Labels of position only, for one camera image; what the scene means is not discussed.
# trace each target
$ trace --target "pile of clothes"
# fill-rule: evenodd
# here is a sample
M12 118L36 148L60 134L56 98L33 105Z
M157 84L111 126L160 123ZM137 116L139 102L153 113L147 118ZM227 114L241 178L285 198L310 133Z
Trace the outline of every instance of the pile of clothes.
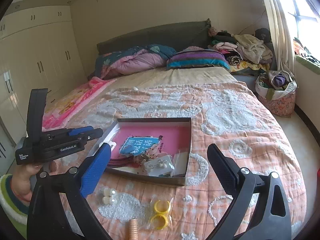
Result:
M227 31L217 32L214 27L211 27L208 34L212 38L208 48L223 54L231 66L231 72L242 71L244 68L251 68L252 71L270 69L273 53L265 45L271 42L268 29L256 30L255 36L250 34L232 36ZM245 74L253 74L252 71L245 70Z
M320 61L313 57L307 47L303 47L301 41L298 38L293 40L294 53L304 59L311 61L313 64L320 66Z
M271 100L276 90L284 91L290 82L290 75L286 71L270 70L259 77L258 84L268 89L266 99Z
M238 45L235 38L231 36L227 31L216 33L212 36L213 40L208 46L209 49L214 49L223 54L226 61L231 66L239 65L243 60L241 54L237 51Z

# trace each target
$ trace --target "gray headboard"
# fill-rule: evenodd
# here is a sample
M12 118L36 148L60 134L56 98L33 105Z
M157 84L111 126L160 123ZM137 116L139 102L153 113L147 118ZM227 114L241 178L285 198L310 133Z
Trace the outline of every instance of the gray headboard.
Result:
M189 46L207 48L210 44L210 20L203 22L173 23L127 33L97 44L99 55L124 50L133 46L161 44L181 51Z

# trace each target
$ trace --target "window sill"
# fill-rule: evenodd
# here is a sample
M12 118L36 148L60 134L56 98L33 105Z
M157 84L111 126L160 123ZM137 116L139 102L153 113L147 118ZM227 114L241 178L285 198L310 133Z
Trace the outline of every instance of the window sill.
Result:
M298 55L296 55L296 61L298 61L301 65L305 66L306 68L310 69L313 73L320 75L320 66Z

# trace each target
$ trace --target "box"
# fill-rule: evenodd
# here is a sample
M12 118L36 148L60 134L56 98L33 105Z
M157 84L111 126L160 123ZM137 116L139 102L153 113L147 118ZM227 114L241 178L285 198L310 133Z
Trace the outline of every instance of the box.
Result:
M116 142L111 158L121 158L121 146L128 137L159 137L163 136L158 146L159 152L173 156L176 169L171 177L155 177L126 171L129 168L106 167L105 172L130 179L142 180L159 184L184 186L191 151L191 118L119 118L104 132L94 144L87 156L92 156L105 139Z

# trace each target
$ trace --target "hand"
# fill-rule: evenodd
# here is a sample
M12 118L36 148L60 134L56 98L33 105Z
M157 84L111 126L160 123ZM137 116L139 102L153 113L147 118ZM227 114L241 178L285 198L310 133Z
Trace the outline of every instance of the hand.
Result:
M18 165L12 174L11 189L15 196L25 205L29 205L32 197L30 177L36 175L41 168L42 164ZM50 170L51 172L57 170L55 162L50 163Z

